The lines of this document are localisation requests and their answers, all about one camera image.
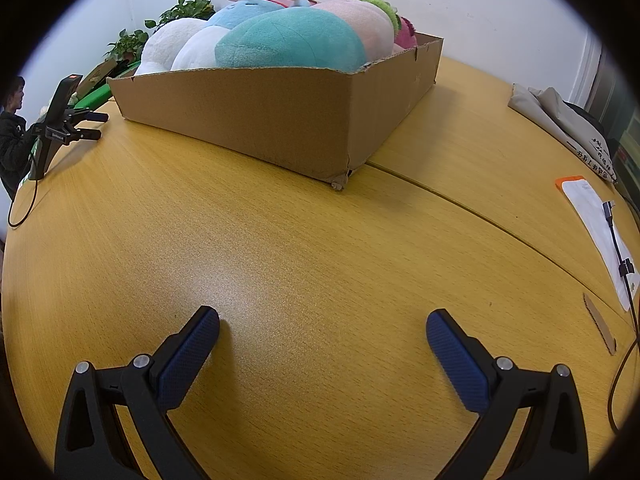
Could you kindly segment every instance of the blue gripper pad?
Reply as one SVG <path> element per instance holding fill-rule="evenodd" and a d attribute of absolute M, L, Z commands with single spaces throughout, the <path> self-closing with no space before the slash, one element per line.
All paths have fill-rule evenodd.
<path fill-rule="evenodd" d="M 487 377 L 437 310 L 427 318 L 427 341 L 465 408 L 484 413 L 490 399 Z"/>
<path fill-rule="evenodd" d="M 219 334 L 218 313 L 208 308 L 158 375 L 156 398 L 160 410 L 173 410 L 180 406 Z"/>

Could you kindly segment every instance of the table surface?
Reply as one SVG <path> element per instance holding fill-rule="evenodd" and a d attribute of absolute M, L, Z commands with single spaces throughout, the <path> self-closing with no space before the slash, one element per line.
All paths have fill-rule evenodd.
<path fill-rule="evenodd" d="M 551 135 L 507 106 L 511 85 L 452 59 L 370 164 L 492 222 L 552 260 L 624 314 L 607 268 L 557 178 L 582 175 L 614 200 L 614 221 L 636 262 L 638 228 L 623 198 Z"/>
<path fill-rule="evenodd" d="M 591 463 L 612 438 L 606 400 L 623 352 L 608 354 L 582 302 L 587 288 L 542 251 L 377 168 L 336 192 L 125 121 L 114 103 L 104 111 L 102 139 L 58 153 L 6 245 L 7 357 L 50 462 L 75 364 L 113 367 L 153 352 L 201 304 L 219 311 L 220 339 L 170 417 L 213 478 L 432 478 L 475 421 L 424 335 L 427 314 L 443 307 L 494 355 L 572 369 Z M 18 192 L 16 218 L 32 193 L 32 182 Z M 592 298 L 626 348 L 626 319 Z M 638 388 L 635 359 L 618 420 Z M 143 472 L 156 478 L 119 412 Z M 514 430 L 523 423 L 520 413 Z"/>

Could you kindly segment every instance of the person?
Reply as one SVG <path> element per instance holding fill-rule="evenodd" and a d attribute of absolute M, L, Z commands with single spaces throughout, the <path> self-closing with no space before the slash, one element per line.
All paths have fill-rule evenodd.
<path fill-rule="evenodd" d="M 0 178 L 13 201 L 18 184 L 29 173 L 30 153 L 36 137 L 27 130 L 27 121 L 15 113 L 22 108 L 24 79 L 16 76 L 6 97 L 0 103 Z"/>

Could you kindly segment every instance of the blue plush toy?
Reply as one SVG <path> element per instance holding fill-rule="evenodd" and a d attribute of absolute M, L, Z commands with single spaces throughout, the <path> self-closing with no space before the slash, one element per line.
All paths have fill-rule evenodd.
<path fill-rule="evenodd" d="M 239 0 L 229 4 L 224 9 L 220 9 L 211 16 L 207 26 L 218 25 L 219 27 L 232 29 L 254 16 L 282 9 L 284 9 L 283 6 L 269 0 Z"/>
<path fill-rule="evenodd" d="M 289 7 L 255 16 L 216 45 L 219 67 L 306 66 L 355 72 L 367 62 L 357 33 L 327 10 Z"/>

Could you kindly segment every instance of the pink plush toy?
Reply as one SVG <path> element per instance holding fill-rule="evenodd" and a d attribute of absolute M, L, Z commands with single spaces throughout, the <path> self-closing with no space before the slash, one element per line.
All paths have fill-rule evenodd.
<path fill-rule="evenodd" d="M 330 0 L 312 8 L 327 10 L 349 23 L 364 45 L 367 62 L 391 56 L 394 27 L 385 12 L 375 5 L 359 0 Z"/>
<path fill-rule="evenodd" d="M 396 36 L 396 45 L 400 45 L 404 49 L 418 46 L 418 39 L 415 37 L 415 28 L 406 18 L 400 18 L 402 28 Z"/>

